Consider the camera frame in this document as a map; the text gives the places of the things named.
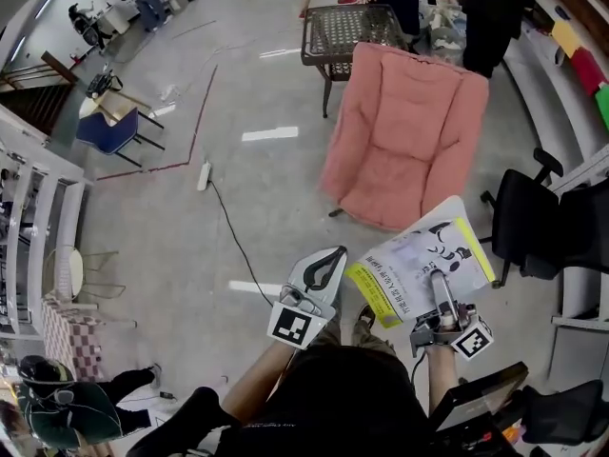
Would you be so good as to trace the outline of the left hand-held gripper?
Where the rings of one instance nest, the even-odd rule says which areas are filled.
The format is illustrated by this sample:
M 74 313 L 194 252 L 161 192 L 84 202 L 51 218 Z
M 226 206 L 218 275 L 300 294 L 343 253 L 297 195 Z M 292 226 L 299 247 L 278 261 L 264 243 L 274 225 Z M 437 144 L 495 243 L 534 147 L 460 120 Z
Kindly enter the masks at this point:
M 347 249 L 335 246 L 318 250 L 293 267 L 282 286 L 267 327 L 267 335 L 297 349 L 306 349 L 321 333 L 337 310 L 338 295 Z M 300 289 L 308 289 L 308 295 Z

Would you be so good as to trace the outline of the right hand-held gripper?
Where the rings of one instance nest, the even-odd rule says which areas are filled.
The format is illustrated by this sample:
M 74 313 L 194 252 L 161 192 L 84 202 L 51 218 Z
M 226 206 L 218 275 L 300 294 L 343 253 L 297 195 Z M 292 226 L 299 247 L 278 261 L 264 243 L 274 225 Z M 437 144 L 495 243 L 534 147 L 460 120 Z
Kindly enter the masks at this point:
M 437 309 L 417 319 L 410 333 L 414 356 L 420 348 L 451 347 L 470 361 L 494 343 L 491 328 L 474 304 L 455 302 L 444 274 L 435 269 L 430 274 Z

